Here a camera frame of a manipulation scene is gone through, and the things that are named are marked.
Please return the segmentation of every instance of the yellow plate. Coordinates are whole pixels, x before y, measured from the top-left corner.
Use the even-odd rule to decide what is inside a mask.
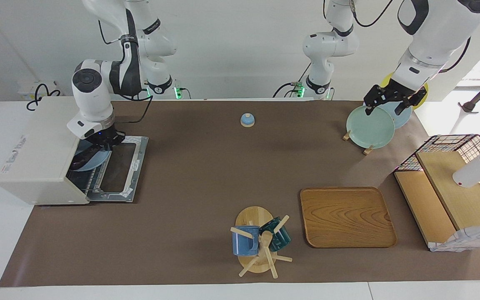
[[[385,79],[382,80],[381,82],[381,87],[386,87],[388,85],[388,82],[390,81],[390,78],[392,78],[392,75],[394,73],[390,73],[388,74]],[[425,83],[425,91],[427,91],[427,93],[425,94],[425,97],[423,97],[423,99],[421,99],[420,103],[417,105],[417,106],[412,106],[412,109],[413,110],[417,110],[424,102],[425,100],[427,100],[427,96],[429,96],[429,84],[428,83]]]

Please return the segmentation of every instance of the white cloth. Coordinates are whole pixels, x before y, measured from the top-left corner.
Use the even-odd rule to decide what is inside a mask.
[[[429,250],[462,252],[480,247],[480,226],[472,226],[455,232],[445,243],[429,243]]]

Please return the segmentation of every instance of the wooden tray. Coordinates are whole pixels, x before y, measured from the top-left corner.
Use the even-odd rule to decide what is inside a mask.
[[[398,241],[374,187],[306,188],[300,198],[305,237],[314,248],[387,248]]]

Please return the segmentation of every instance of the wooden mug stand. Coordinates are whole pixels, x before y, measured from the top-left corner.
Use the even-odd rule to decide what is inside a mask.
[[[351,131],[349,130],[344,137],[342,137],[342,140],[345,140],[347,141],[349,139],[349,135],[351,134]],[[364,155],[368,155],[370,154],[371,152],[373,151],[373,145],[370,146],[370,148],[364,150],[364,152],[362,152],[362,154]]]
[[[235,226],[242,225],[255,225],[263,226],[267,222],[273,220],[272,214],[259,206],[252,206],[242,210],[236,217]],[[277,233],[282,226],[288,221],[290,217],[284,216],[279,225],[274,229],[274,233]],[[231,227],[231,231],[248,238],[259,239],[259,254],[257,256],[238,256],[238,260],[242,267],[242,271],[238,276],[243,277],[247,272],[252,273],[264,273],[268,270],[272,270],[272,276],[274,279],[278,278],[277,269],[275,268],[275,262],[282,260],[284,262],[292,262],[292,258],[280,256],[276,252],[269,250],[269,245],[272,242],[272,232],[265,231],[258,237],[253,237],[250,233],[239,230],[235,227]]]

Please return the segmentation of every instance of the white wall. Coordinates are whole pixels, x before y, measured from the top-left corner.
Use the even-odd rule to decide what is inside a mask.
[[[359,2],[358,17],[371,21],[386,2]],[[334,59],[336,99],[362,99],[396,67],[411,41],[396,18],[399,3],[375,26],[356,26],[355,55]],[[322,0],[156,0],[155,6],[179,43],[166,61],[195,98],[271,96],[308,65],[303,38],[330,30]],[[108,29],[105,35],[115,38]],[[19,80],[55,80],[70,95],[73,70],[87,58],[116,60],[120,50],[103,45],[80,0],[0,0],[0,100],[18,100]],[[433,80],[430,99],[442,100],[479,59],[480,28],[460,66]]]

